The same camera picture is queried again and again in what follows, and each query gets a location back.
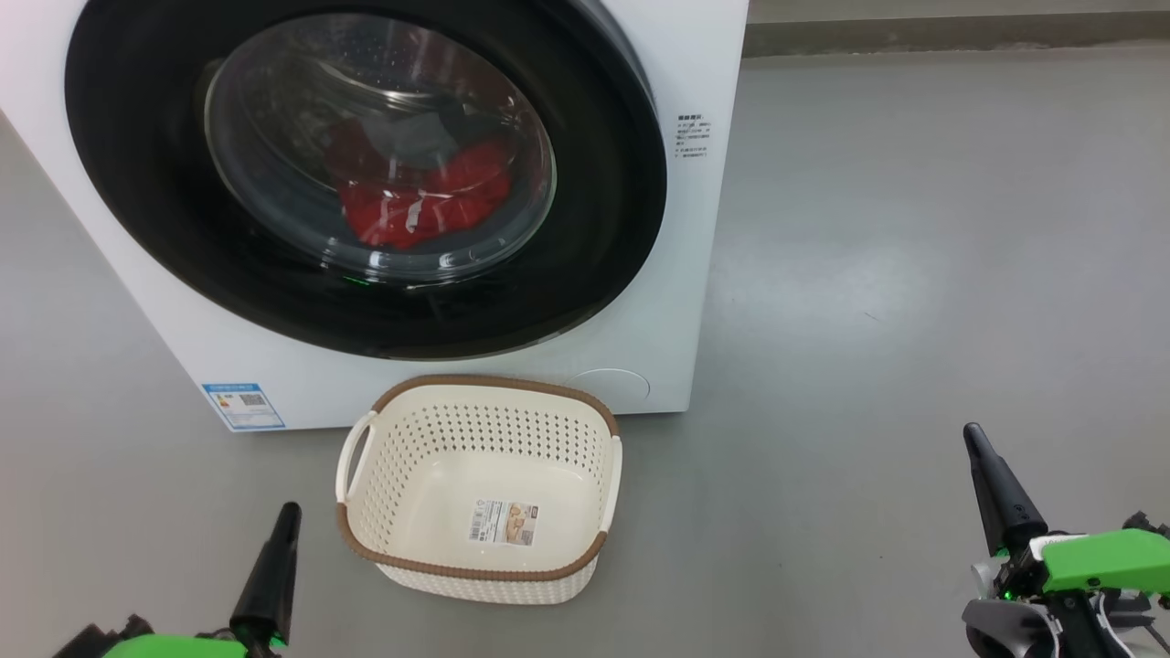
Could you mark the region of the blue energy label sticker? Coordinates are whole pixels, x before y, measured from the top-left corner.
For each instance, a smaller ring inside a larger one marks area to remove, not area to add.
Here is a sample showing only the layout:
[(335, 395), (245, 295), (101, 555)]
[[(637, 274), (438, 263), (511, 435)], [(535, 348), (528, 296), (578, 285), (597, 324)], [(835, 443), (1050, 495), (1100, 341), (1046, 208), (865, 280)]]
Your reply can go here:
[(259, 384), (201, 384), (201, 388), (209, 404), (216, 407), (216, 413), (233, 432), (287, 429)]

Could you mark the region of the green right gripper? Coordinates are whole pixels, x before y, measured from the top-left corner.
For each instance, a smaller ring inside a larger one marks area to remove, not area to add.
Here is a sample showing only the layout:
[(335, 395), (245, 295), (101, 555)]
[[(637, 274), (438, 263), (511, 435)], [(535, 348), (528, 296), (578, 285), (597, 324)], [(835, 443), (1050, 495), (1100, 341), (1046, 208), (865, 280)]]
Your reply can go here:
[(1170, 658), (1170, 525), (1049, 532), (977, 421), (963, 440), (990, 554), (971, 567), (976, 658)]

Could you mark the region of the red sports jersey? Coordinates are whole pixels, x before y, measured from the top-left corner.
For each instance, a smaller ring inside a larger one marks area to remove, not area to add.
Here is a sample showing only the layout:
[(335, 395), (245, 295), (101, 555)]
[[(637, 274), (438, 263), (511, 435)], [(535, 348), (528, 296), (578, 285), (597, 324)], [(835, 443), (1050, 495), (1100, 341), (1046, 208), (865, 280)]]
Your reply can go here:
[(457, 146), (438, 164), (381, 155), (360, 121), (326, 131), (324, 165), (347, 228), (369, 247), (413, 249), (479, 228), (512, 191), (512, 148), (502, 136)]

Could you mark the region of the cream laundry basket brown rim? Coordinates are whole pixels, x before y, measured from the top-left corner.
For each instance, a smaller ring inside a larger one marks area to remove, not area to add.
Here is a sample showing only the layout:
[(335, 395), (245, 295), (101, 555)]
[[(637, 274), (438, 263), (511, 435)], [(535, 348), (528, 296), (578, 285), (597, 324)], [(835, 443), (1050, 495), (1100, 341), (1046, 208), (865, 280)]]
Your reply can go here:
[[(335, 471), (342, 539), (418, 591), (557, 605), (589, 587), (610, 539), (622, 439), (601, 400), (505, 377), (428, 376), (386, 391)], [(473, 503), (541, 507), (531, 547), (468, 540)]]

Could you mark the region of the white front-load washing machine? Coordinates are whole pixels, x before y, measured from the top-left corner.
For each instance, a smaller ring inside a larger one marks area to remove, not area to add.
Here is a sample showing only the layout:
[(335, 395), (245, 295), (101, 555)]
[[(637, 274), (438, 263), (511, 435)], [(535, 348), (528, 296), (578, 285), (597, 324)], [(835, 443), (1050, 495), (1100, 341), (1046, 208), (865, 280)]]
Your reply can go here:
[(660, 117), (660, 237), (626, 292), (581, 324), (516, 350), (447, 361), (373, 358), (271, 333), (150, 258), (92, 187), (69, 128), (66, 59), (88, 1), (0, 0), (0, 114), (205, 399), (201, 384), (255, 383), (285, 430), (343, 429), (376, 395), (418, 377), (565, 385), (592, 369), (626, 369), (649, 382), (649, 396), (603, 400), (614, 413), (688, 407), (750, 0), (603, 0), (644, 64)]

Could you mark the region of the round white filter cover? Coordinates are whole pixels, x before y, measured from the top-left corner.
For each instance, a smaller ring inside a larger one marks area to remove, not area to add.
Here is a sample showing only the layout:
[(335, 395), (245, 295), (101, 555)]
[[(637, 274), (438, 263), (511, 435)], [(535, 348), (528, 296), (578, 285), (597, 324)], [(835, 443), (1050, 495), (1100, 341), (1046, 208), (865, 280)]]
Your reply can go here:
[(649, 382), (626, 369), (592, 369), (570, 377), (565, 385), (590, 393), (606, 404), (644, 400), (649, 396)]

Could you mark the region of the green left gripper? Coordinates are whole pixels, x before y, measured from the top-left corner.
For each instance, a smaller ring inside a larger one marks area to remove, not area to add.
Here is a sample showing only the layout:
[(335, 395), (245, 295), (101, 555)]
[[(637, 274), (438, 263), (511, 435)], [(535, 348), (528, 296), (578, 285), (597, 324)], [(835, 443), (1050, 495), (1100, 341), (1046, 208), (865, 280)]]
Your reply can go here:
[(80, 630), (53, 658), (285, 658), (302, 523), (300, 503), (284, 503), (229, 618), (229, 628), (197, 635), (157, 633), (142, 616), (119, 630)]

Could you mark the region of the printed product label sticker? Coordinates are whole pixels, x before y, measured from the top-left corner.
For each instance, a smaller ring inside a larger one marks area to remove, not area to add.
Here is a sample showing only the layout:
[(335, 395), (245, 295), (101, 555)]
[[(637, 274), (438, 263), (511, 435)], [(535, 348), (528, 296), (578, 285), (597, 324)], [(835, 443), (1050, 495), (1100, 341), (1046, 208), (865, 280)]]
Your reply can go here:
[(468, 540), (475, 543), (531, 547), (539, 513), (537, 503), (479, 499), (473, 503)]

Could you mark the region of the black round glass washer door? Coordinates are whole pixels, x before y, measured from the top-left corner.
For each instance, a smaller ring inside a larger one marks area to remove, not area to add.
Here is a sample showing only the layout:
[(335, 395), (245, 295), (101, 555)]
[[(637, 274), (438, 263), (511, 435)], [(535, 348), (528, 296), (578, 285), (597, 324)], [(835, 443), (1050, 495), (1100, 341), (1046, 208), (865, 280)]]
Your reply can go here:
[[(564, 333), (626, 292), (665, 222), (659, 111), (603, 0), (89, 0), (64, 100), (150, 258), (339, 352), (461, 359)], [(351, 118), (410, 165), (505, 137), (511, 193), (479, 228), (369, 247), (324, 165)]]

